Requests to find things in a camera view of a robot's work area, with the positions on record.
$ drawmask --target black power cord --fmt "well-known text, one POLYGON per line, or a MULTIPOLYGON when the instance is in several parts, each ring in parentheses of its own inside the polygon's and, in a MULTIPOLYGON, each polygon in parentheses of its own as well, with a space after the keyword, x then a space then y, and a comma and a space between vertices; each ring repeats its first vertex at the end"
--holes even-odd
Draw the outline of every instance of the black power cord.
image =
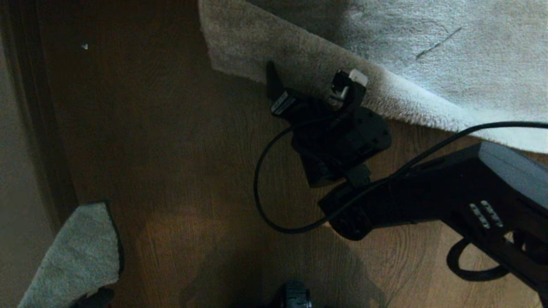
POLYGON ((431 147, 430 149, 424 151, 420 155, 418 155, 415 158, 411 159, 408 163, 403 165, 400 169, 398 169, 396 172, 394 172, 392 175, 388 176, 387 178, 380 179, 378 181, 370 183, 359 194, 357 194, 354 198, 352 198, 351 200, 346 202, 343 206, 341 206, 339 209, 337 209, 333 213, 325 216, 324 218, 319 219, 314 223, 311 223, 309 225, 299 227, 299 228, 290 229, 290 228, 281 227, 281 226, 275 224, 272 220, 270 220, 268 218, 268 216, 265 214, 264 210, 262 209, 262 205, 261 205, 261 201, 260 201, 260 197, 259 197, 259 174, 260 174, 262 162, 265 159, 268 152, 270 151, 270 148, 283 136, 289 134, 290 132, 292 132, 296 129, 299 129, 299 128, 302 128, 302 127, 305 127, 305 126, 308 126, 308 125, 316 124, 316 123, 319 123, 319 122, 327 121, 329 119, 333 119, 333 117, 331 116, 331 117, 314 119, 314 120, 311 120, 311 121, 306 121, 306 122, 300 123, 298 125, 286 128, 281 133, 276 135, 276 137, 274 137, 269 142, 269 144, 265 147, 265 149, 263 150, 261 156, 259 157, 259 160, 257 161, 257 165, 255 167, 255 174, 254 174, 254 178, 253 178, 253 194, 255 196, 255 205, 256 205, 257 211, 261 215, 262 219, 268 224, 268 226, 270 226, 271 228, 273 228, 274 230, 276 230, 278 232, 287 233, 287 234, 299 234, 299 233, 308 232, 310 230, 313 230, 313 229, 323 225, 327 221, 330 221, 333 218, 337 217, 348 206, 350 206, 356 200, 362 198, 364 195, 366 195, 367 193, 369 193, 371 190, 375 189, 379 185, 385 184, 387 182, 392 182, 395 179, 397 179, 401 176, 404 176, 414 165, 416 165, 417 163, 419 163, 420 161, 422 161, 426 157, 428 157, 431 154, 437 152, 439 149, 447 146, 448 144, 450 144, 450 143, 452 143, 452 142, 454 142, 454 141, 456 141, 456 140, 458 140, 458 139, 460 139, 464 136, 467 136, 467 135, 469 135, 473 132, 476 132, 478 130, 488 129, 488 128, 501 128, 501 127, 527 127, 527 128, 548 129, 548 123, 543 123, 543 122, 522 122, 522 121, 494 122, 494 123, 480 124, 480 125, 477 125, 477 126, 469 127, 467 129, 462 130, 462 131, 456 133, 455 135, 439 142, 435 146, 431 147))

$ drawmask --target hardwood floor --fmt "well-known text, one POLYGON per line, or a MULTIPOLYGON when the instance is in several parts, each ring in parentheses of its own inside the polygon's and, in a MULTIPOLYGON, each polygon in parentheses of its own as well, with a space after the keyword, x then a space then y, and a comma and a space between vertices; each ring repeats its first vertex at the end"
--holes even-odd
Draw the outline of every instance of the hardwood floor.
MULTIPOLYGON (((360 242, 327 226, 297 236, 269 229, 254 209, 253 169, 286 124, 270 115, 263 85, 211 70, 194 1, 37 8, 78 200, 111 200, 125 247, 114 307, 254 307, 290 278, 318 307, 540 307, 512 275, 454 276, 445 257, 460 237, 441 223, 360 242)), ((390 126, 393 146, 368 162, 375 178, 450 135, 390 126)), ((315 203, 328 190, 307 187, 288 140, 265 163, 261 195, 273 219, 298 226, 321 216, 315 203)), ((468 250, 468 268, 492 265, 468 250)))

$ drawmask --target floor wood grain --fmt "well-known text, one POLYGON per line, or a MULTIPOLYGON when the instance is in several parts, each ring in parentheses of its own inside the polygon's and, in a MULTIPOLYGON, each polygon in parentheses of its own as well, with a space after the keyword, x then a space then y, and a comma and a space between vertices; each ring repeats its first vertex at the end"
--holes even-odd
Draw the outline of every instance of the floor wood grain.
MULTIPOLYGON (((194 1, 39 2, 38 13, 79 201, 111 200, 125 246, 114 307, 254 307, 290 278, 318 307, 540 307, 511 275, 452 275, 445 257, 459 236, 441 223, 360 242, 327 226, 270 230, 254 209, 253 168, 286 124, 270 116, 263 85, 211 70, 194 1)), ((449 136, 390 126, 393 146, 368 162, 375 178, 449 136)), ((327 190, 307 187, 288 140, 265 163, 261 194, 273 219, 298 226, 321 216, 315 203, 327 190)), ((477 249, 463 258, 469 268, 492 265, 477 249)))

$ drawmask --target white rug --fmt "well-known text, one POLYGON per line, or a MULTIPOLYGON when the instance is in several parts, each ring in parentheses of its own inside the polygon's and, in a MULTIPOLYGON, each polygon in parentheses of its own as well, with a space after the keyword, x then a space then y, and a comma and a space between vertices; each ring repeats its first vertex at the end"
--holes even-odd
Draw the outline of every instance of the white rug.
MULTIPOLYGON (((355 67, 370 80, 368 107, 445 130, 548 122, 545 1, 253 2, 292 23, 244 1, 200 1, 215 69, 264 82, 266 62, 273 60, 292 87, 325 95, 337 69, 355 67)), ((545 130, 477 135, 548 152, 545 130)))

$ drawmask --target wooden floor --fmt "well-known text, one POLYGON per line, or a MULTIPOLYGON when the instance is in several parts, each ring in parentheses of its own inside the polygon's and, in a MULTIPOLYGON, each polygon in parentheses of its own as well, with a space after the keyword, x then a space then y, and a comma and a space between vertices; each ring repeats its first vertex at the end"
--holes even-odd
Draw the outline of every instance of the wooden floor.
MULTIPOLYGON (((290 278, 306 283, 316 307, 540 306, 512 275, 455 277, 445 257, 460 237, 441 223, 375 230, 360 242, 328 226, 270 230, 254 209, 253 168, 286 124, 270 115, 263 85, 211 70, 194 1, 38 3, 78 199, 111 200, 125 247, 114 307, 255 307, 290 278)), ((390 126, 393 146, 368 162, 375 178, 449 135, 390 126)), ((307 187, 288 140, 272 150, 261 193, 276 221, 319 218, 326 192, 307 187)), ((473 248, 463 259, 492 265, 473 248)))

